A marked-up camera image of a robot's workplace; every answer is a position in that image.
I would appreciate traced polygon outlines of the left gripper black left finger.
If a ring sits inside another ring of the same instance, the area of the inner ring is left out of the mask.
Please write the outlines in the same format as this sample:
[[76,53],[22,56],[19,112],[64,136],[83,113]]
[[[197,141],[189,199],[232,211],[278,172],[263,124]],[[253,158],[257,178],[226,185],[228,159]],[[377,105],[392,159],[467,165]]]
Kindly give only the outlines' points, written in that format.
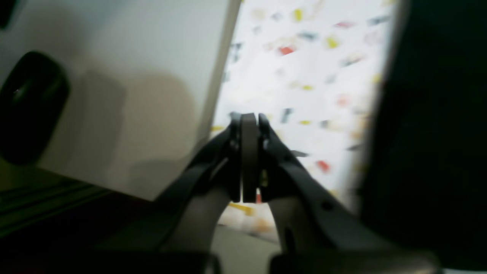
[[220,274],[210,247],[228,203],[240,198],[241,118],[208,142],[147,215],[97,246],[97,274]]

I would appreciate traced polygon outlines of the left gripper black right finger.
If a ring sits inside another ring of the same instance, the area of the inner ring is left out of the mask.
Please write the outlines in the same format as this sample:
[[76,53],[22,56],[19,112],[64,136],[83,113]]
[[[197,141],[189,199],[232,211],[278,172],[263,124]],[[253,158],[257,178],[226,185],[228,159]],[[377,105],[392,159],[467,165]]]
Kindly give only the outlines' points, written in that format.
[[430,252],[402,248],[362,224],[323,188],[258,116],[263,169],[261,191],[278,230],[282,253],[270,274],[440,274]]

